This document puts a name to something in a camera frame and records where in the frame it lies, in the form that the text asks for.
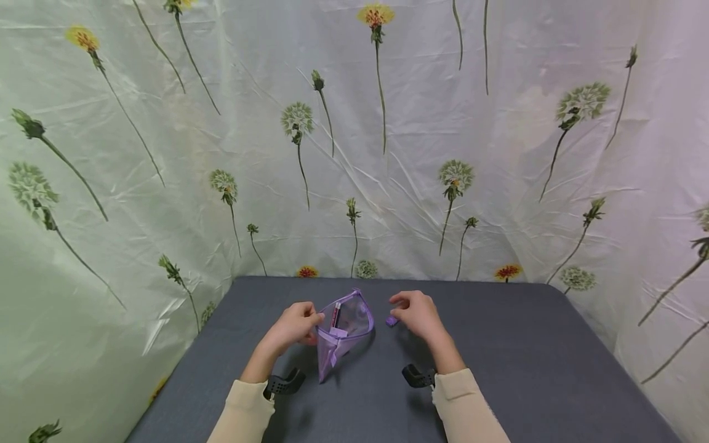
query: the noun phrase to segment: white fabric backdrop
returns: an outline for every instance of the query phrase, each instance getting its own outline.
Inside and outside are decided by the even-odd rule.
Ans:
[[[198,315],[234,276],[349,276],[354,249],[345,201],[355,198],[357,262],[381,278],[455,279],[465,231],[463,280],[492,280],[519,264],[515,281],[546,282],[571,254],[593,199],[605,197],[578,252],[565,264],[593,272],[596,285],[568,292],[574,305],[638,382],[691,340],[643,391],[687,442],[709,439],[709,316],[699,267],[638,327],[654,300],[698,260],[704,235],[696,211],[709,201],[703,17],[709,4],[685,0],[565,2],[489,0],[489,95],[485,92],[484,0],[458,1],[464,55],[451,1],[398,0],[379,51],[386,100],[386,154],[371,31],[355,0],[200,0],[181,22],[209,101],[174,17],[161,1],[138,5],[185,84],[151,43],[132,0],[0,0],[0,166],[38,165],[60,202],[54,219],[72,246],[31,222],[0,186],[0,428],[23,441],[61,419],[52,443],[119,442],[196,334],[186,291],[157,265],[180,268]],[[91,29],[118,97],[155,157],[162,186],[135,131],[91,61],[65,39]],[[633,45],[637,63],[618,134],[613,134]],[[333,125],[313,90],[325,80]],[[611,89],[597,118],[562,134],[557,104],[577,86]],[[296,146],[281,112],[313,110],[301,143],[311,208]],[[77,176],[10,117],[19,108],[86,177],[110,218],[101,218]],[[450,159],[474,178],[452,204],[439,168]],[[238,187],[234,226],[209,174]],[[248,223],[259,226],[254,246]],[[233,229],[240,238],[241,258]],[[567,285],[558,273],[552,284]],[[582,282],[577,288],[583,288]]]

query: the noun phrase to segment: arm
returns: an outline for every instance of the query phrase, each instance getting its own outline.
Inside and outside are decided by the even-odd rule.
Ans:
[[[405,291],[390,300],[391,314],[423,338],[436,364],[433,404],[449,443],[509,443],[507,434],[485,401],[473,373],[465,366],[452,337],[441,323],[431,297]]]
[[[312,328],[323,321],[311,302],[295,303],[254,349],[244,372],[232,385],[207,443],[260,443],[273,415],[274,402],[263,396],[278,357],[293,343],[315,344]]]

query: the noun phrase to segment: sleeve cuff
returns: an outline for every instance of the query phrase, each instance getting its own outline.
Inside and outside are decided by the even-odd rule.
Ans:
[[[244,383],[235,380],[229,396],[226,398],[227,406],[242,410],[268,410],[273,413],[274,402],[264,398],[264,389],[268,383]]]
[[[478,383],[468,368],[452,374],[436,374],[435,381],[434,398],[442,396],[445,400],[451,401],[458,397],[480,392]]]

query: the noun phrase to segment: clear pouch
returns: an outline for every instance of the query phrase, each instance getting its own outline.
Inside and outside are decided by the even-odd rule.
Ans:
[[[335,325],[333,312],[337,304],[340,304],[340,309]],[[333,301],[320,312],[325,314],[323,323],[316,326],[318,375],[322,383],[337,364],[337,360],[372,332],[374,318],[362,293],[356,288],[351,294]]]

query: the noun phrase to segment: flower stem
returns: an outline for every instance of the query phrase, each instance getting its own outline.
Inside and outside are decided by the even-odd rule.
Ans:
[[[330,139],[333,141],[333,158],[335,158],[335,136],[333,135],[333,122],[330,121],[330,113],[328,112],[328,104],[325,102],[325,94],[323,90],[318,91],[320,93],[320,100],[323,101],[323,108],[325,108],[325,115],[328,117],[328,125],[330,126]]]
[[[197,315],[197,308],[194,307],[194,298],[192,297],[192,292],[190,292],[187,286],[184,285],[182,279],[180,279],[180,284],[182,285],[184,290],[187,291],[189,301],[192,303],[192,310],[194,311],[194,321],[197,323],[197,333],[199,334],[201,332],[201,329],[199,327],[199,316]]]
[[[67,166],[69,168],[71,168],[72,171],[74,171],[74,173],[77,175],[77,177],[79,177],[79,180],[82,181],[82,183],[84,184],[86,189],[89,190],[89,194],[91,194],[91,197],[94,198],[94,201],[96,202],[96,205],[99,207],[101,214],[104,216],[104,219],[106,219],[106,221],[108,221],[108,216],[106,215],[106,212],[104,211],[104,207],[101,206],[101,203],[99,202],[99,198],[96,197],[96,194],[94,194],[94,190],[91,189],[91,187],[86,182],[86,179],[81,175],[81,173],[79,173],[79,171],[77,171],[77,168],[75,168],[74,165],[71,164],[71,162],[69,162],[69,160],[66,157],[64,157],[64,155],[57,149],[57,147],[54,146],[54,143],[50,142],[44,135],[40,135],[39,139],[42,140],[44,142],[44,144],[47,145],[47,147],[49,147],[52,150],[52,152],[54,152],[57,155],[57,157],[62,159],[62,161],[64,163],[66,163]]]
[[[204,79],[202,78],[202,74],[199,73],[199,69],[197,69],[197,64],[194,62],[194,58],[192,58],[192,52],[189,50],[189,46],[187,45],[187,40],[185,40],[185,37],[184,37],[184,32],[182,32],[182,23],[180,23],[180,20],[179,20],[179,11],[175,12],[175,21],[177,22],[177,29],[179,30],[179,36],[182,37],[182,42],[184,43],[184,48],[187,50],[187,55],[189,56],[189,61],[192,62],[192,66],[194,66],[194,70],[197,72],[197,76],[199,77],[200,81],[202,82],[202,86],[204,86],[204,90],[207,91],[207,96],[209,97],[209,100],[212,102],[212,106],[214,106],[214,109],[217,111],[217,114],[221,115],[221,112],[219,112],[219,109],[217,108],[216,103],[214,103],[214,99],[212,99],[212,94],[209,93],[209,89],[207,89],[207,85],[204,84]]]
[[[118,296],[116,295],[116,293],[113,292],[113,289],[111,289],[111,287],[110,287],[109,284],[106,282],[106,280],[102,279],[101,276],[98,275],[98,274],[89,266],[89,264],[87,264],[87,263],[84,261],[84,259],[82,259],[82,258],[79,256],[79,254],[77,254],[77,252],[76,252],[76,251],[74,250],[74,248],[69,244],[69,242],[67,241],[67,239],[64,238],[64,235],[62,235],[62,231],[59,230],[59,226],[57,226],[57,222],[56,222],[56,221],[54,222],[54,225],[55,225],[54,231],[57,232],[57,235],[59,235],[59,238],[62,239],[62,241],[64,242],[64,244],[66,245],[66,247],[69,248],[69,251],[72,252],[72,254],[74,255],[74,257],[76,257],[77,260],[79,260],[79,261],[84,265],[84,267],[89,270],[89,272],[91,272],[96,278],[98,278],[99,280],[101,280],[101,282],[106,285],[106,288],[108,288],[108,292],[111,293],[111,295],[118,301],[118,303],[121,305],[121,307],[125,310],[125,305],[124,305],[123,302],[118,298]]]
[[[350,278],[355,275],[355,260],[357,258],[357,225],[354,223],[352,224],[352,227],[354,228],[354,256],[352,257],[352,267],[350,267]]]
[[[157,168],[157,164],[155,163],[155,159],[152,158],[152,154],[150,153],[150,150],[147,148],[147,144],[145,144],[145,140],[143,139],[143,136],[140,134],[140,131],[138,131],[138,127],[135,126],[135,123],[133,123],[133,120],[130,119],[128,112],[123,107],[123,103],[121,103],[121,99],[118,98],[118,94],[116,94],[116,90],[113,89],[113,85],[108,80],[108,76],[106,75],[106,72],[101,70],[101,73],[104,75],[104,79],[106,79],[106,83],[108,83],[108,87],[111,88],[111,92],[113,92],[113,96],[116,97],[116,101],[118,102],[118,105],[121,107],[123,114],[125,114],[125,117],[128,119],[128,122],[130,122],[130,125],[133,126],[135,133],[138,134],[138,138],[140,138],[140,141],[143,144],[143,147],[145,148],[145,151],[147,152],[148,157],[150,157],[150,161],[152,162],[152,165],[155,168],[155,172],[157,172],[157,176],[160,178],[160,181],[162,182],[162,187],[164,188],[165,187],[165,180],[162,179],[162,175],[160,174],[160,170]]]
[[[440,257],[441,251],[443,251],[443,239],[445,238],[445,228],[448,227],[448,218],[450,217],[450,210],[453,207],[453,200],[448,203],[448,214],[445,216],[445,223],[443,223],[443,235],[441,235],[441,245],[438,247],[438,256]]]
[[[613,128],[613,135],[610,136],[610,140],[608,141],[608,144],[603,149],[604,151],[608,149],[611,142],[613,141],[613,138],[615,138],[615,134],[618,133],[618,123],[620,123],[620,117],[623,114],[623,108],[625,107],[625,97],[627,96],[627,87],[630,84],[630,75],[631,74],[632,74],[632,66],[627,68],[627,79],[625,80],[625,90],[623,91],[623,99],[620,102],[620,110],[618,111],[618,118],[615,119],[615,127]]]
[[[303,175],[303,181],[306,184],[306,200],[308,201],[308,211],[310,210],[310,196],[308,195],[308,180],[306,180],[306,173],[303,171],[303,162],[301,161],[301,144],[298,143],[298,164],[301,165],[301,174]]]
[[[458,9],[455,7],[455,0],[453,0],[453,16],[455,17],[455,23],[458,25],[458,37],[460,39],[460,62],[458,63],[458,70],[463,66],[463,31],[460,28],[460,18],[458,18]]]
[[[697,260],[697,262],[696,262],[695,264],[693,264],[691,268],[687,269],[687,272],[685,272],[684,274],[682,274],[682,276],[681,276],[680,278],[678,278],[669,288],[667,288],[667,290],[665,290],[665,292],[663,292],[662,294],[660,294],[660,297],[658,297],[657,300],[655,300],[655,303],[652,305],[652,307],[650,308],[650,310],[648,310],[647,313],[642,316],[642,318],[640,319],[640,321],[638,322],[637,325],[640,326],[640,325],[642,325],[642,323],[645,323],[645,320],[647,320],[647,318],[650,316],[650,314],[652,314],[652,312],[653,312],[655,309],[657,309],[657,306],[659,306],[660,302],[662,302],[662,300],[663,300],[665,297],[667,297],[667,296],[669,295],[669,293],[671,293],[677,286],[679,286],[680,283],[682,283],[682,282],[685,281],[690,275],[692,275],[692,273],[693,273],[694,271],[696,271],[697,269],[699,269],[699,267],[700,267],[700,266],[702,265],[702,263],[704,263],[705,261],[706,261],[706,259],[704,259],[704,258],[702,258],[702,257],[699,257],[699,260]]]
[[[677,357],[677,356],[679,355],[679,353],[682,352],[682,349],[684,349],[684,348],[689,344],[689,342],[692,341],[692,339],[693,339],[694,337],[696,337],[697,335],[699,335],[700,332],[702,332],[704,329],[706,329],[707,326],[709,326],[709,321],[704,322],[704,323],[699,327],[699,329],[697,329],[696,331],[692,332],[692,335],[690,335],[689,337],[687,337],[687,340],[684,340],[684,342],[682,342],[682,345],[681,345],[675,352],[672,353],[672,355],[667,359],[667,361],[664,362],[664,363],[662,364],[662,366],[660,366],[659,368],[657,368],[657,370],[656,370],[655,372],[653,372],[649,377],[647,377],[645,380],[641,381],[640,384],[644,385],[644,384],[646,384],[648,381],[650,381],[650,380],[652,380],[653,378],[657,377],[657,376],[660,374],[660,372],[662,372],[667,366],[669,366],[669,364],[672,362],[672,360],[674,360],[674,357]]]
[[[239,258],[241,258],[241,244],[239,243],[239,235],[236,233],[236,222],[234,221],[234,206],[229,205],[231,210],[231,225],[234,228],[234,235],[236,235],[236,245],[239,248]]]
[[[458,281],[458,277],[460,277],[460,265],[463,262],[463,239],[465,238],[465,233],[468,232],[468,228],[470,228],[470,226],[465,225],[463,235],[460,237],[460,257],[458,257],[458,274],[455,274],[455,281]]]
[[[386,107],[384,106],[384,91],[381,89],[381,77],[379,76],[379,42],[374,42],[374,50],[376,51],[376,80],[379,83],[379,98],[381,99],[381,133],[384,139],[384,154],[386,154]]]
[[[256,252],[256,257],[259,257],[259,260],[261,261],[261,267],[264,269],[264,275],[268,277],[268,274],[266,273],[266,265],[264,264],[264,261],[261,260],[261,256],[259,255],[259,252],[256,250],[256,245],[254,245],[254,233],[250,232],[249,235],[251,235],[251,247],[254,248],[254,252]]]
[[[490,90],[488,88],[488,75],[487,75],[487,7],[490,0],[485,0],[485,14],[483,17],[483,40],[485,42],[485,94],[490,95]]]
[[[547,191],[547,185],[549,184],[549,180],[552,179],[552,172],[554,171],[554,164],[557,162],[557,155],[559,154],[559,146],[562,145],[562,140],[564,139],[564,136],[566,136],[566,133],[569,132],[568,129],[565,129],[564,132],[562,133],[562,136],[559,138],[559,142],[557,143],[557,148],[554,150],[554,158],[552,159],[552,167],[549,168],[549,178],[547,178],[547,182],[544,183],[544,188],[542,189],[542,195],[539,197],[539,202],[542,202],[542,198],[544,198],[544,192]]]
[[[579,250],[579,248],[580,248],[580,246],[581,246],[581,242],[584,241],[584,237],[586,236],[586,231],[588,230],[588,227],[589,227],[589,226],[591,226],[590,223],[589,223],[588,225],[584,226],[584,233],[581,234],[581,238],[579,238],[579,242],[576,243],[576,247],[574,248],[573,251],[571,251],[571,254],[569,254],[569,256],[566,258],[566,260],[564,260],[564,262],[559,265],[559,267],[557,268],[557,270],[554,271],[554,273],[552,274],[552,276],[549,277],[549,280],[547,280],[547,284],[549,284],[549,282],[554,278],[554,276],[557,275],[557,272],[559,272],[559,270],[560,270],[561,268],[563,268],[566,263],[569,263],[569,260],[574,256],[574,254],[576,254],[576,251]]]
[[[143,22],[143,26],[145,26],[145,30],[147,31],[147,34],[150,36],[150,39],[152,40],[152,44],[155,45],[158,51],[160,51],[160,54],[162,54],[163,57],[167,60],[168,63],[170,63],[170,66],[172,67],[172,70],[175,72],[175,75],[177,76],[177,79],[179,80],[179,85],[182,86],[182,93],[187,94],[187,91],[184,89],[184,83],[182,83],[182,78],[179,76],[179,73],[177,71],[177,68],[175,65],[172,64],[172,61],[170,60],[170,57],[167,56],[164,50],[160,47],[160,44],[158,44],[157,40],[155,40],[155,37],[153,37],[152,32],[150,32],[150,28],[148,27],[147,23],[145,22],[145,18],[143,17],[143,13],[140,10],[140,7],[138,6],[138,3],[133,0],[133,5],[135,5],[135,9],[138,11],[138,16],[140,17],[140,21]]]

